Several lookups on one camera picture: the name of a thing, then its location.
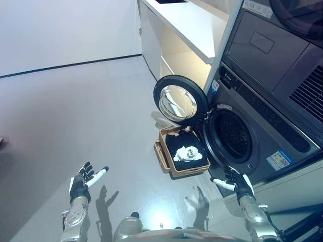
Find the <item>black baseboard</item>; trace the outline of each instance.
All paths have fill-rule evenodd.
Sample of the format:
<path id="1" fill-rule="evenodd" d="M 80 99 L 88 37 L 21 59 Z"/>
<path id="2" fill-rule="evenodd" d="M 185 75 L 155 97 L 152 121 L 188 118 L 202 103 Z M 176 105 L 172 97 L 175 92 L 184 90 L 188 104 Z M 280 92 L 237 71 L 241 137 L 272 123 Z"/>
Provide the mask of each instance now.
<path id="1" fill-rule="evenodd" d="M 146 62 L 146 64 L 147 64 L 147 66 L 148 66 L 148 69 L 149 69 L 150 73 L 151 73 L 151 74 L 152 74 L 152 76 L 155 78 L 155 80 L 156 80 L 156 81 L 158 81 L 158 80 L 156 79 L 156 77 L 154 76 L 154 74 L 152 73 L 151 69 L 149 68 L 149 65 L 148 65 L 148 63 L 147 63 L 147 60 L 146 60 L 145 56 L 143 55 L 142 57 L 143 57 L 143 59 L 145 60 L 145 62 Z"/>
<path id="2" fill-rule="evenodd" d="M 141 56 L 141 55 L 142 54 L 133 54 L 133 55 L 127 55 L 127 56 L 121 56 L 121 57 L 114 57 L 114 58 L 107 58 L 107 59 L 98 59 L 98 60 L 93 60 L 93 61 L 91 60 L 89 62 L 80 62 L 80 63 L 67 64 L 67 65 L 56 66 L 56 67 L 46 67 L 46 68 L 41 68 L 41 69 L 36 69 L 36 70 L 31 70 L 31 71 L 25 71 L 25 72 L 18 72 L 18 73 L 8 74 L 8 75 L 0 76 L 0 78 L 12 77 L 12 76 L 17 76 L 17 75 L 22 75 L 22 74 L 27 74 L 27 73 L 33 73 L 33 72 L 47 71 L 47 70 L 52 70 L 52 69 L 57 69 L 57 68 L 63 68 L 63 67 L 72 67 L 72 66 L 89 64 L 89 63 L 95 63 L 95 62 L 113 61 L 115 59 L 124 59 L 124 58 L 136 57 L 136 56 Z"/>

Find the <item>black cloth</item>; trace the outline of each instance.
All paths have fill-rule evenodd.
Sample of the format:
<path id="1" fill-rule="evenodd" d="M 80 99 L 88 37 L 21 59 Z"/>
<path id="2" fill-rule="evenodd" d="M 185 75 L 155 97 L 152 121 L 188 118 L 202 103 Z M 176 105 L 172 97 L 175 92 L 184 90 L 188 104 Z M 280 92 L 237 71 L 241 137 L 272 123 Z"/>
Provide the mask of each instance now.
<path id="1" fill-rule="evenodd" d="M 201 141 L 192 133 L 186 132 L 184 130 L 179 131 L 179 135 L 166 135 L 166 145 L 169 153 L 171 154 L 172 159 L 176 155 L 176 151 L 183 146 L 185 148 L 189 146 L 194 146 L 197 148 L 198 153 L 202 155 L 202 158 L 199 160 L 191 160 L 190 162 L 185 161 L 174 161 L 176 170 L 186 170 L 191 168 L 197 168 L 207 165 L 207 154 L 205 147 Z"/>

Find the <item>white cloth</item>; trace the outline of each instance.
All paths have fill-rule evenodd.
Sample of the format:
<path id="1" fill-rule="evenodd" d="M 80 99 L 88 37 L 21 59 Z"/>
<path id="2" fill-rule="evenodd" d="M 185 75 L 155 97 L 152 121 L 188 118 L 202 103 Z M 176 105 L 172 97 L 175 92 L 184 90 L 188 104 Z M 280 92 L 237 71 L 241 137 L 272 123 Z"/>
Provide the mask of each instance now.
<path id="1" fill-rule="evenodd" d="M 184 146 L 176 151 L 176 155 L 173 158 L 174 161 L 190 162 L 191 160 L 202 159 L 202 154 L 198 153 L 198 150 L 194 146 L 185 148 Z"/>

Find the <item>white countertop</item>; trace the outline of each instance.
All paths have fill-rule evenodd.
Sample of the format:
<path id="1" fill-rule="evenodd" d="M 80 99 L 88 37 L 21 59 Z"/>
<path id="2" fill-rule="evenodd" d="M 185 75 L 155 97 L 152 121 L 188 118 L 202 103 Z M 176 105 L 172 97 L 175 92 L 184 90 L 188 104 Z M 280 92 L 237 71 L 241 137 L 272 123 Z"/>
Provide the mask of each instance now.
<path id="1" fill-rule="evenodd" d="M 176 4 L 159 4 L 156 0 L 142 0 L 142 2 L 175 31 L 206 64 L 213 63 L 228 15 L 220 11 L 221 14 L 216 16 L 191 2 Z"/>

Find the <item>open washer door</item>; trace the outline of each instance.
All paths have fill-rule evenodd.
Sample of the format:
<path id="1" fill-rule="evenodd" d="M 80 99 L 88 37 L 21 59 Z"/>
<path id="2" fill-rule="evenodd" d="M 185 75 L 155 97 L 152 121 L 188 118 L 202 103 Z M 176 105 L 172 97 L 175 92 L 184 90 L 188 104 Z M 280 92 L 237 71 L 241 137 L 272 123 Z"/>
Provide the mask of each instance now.
<path id="1" fill-rule="evenodd" d="M 162 77 L 155 85 L 153 98 L 161 113 L 181 126 L 201 124 L 207 117 L 208 102 L 205 93 L 186 77 Z"/>

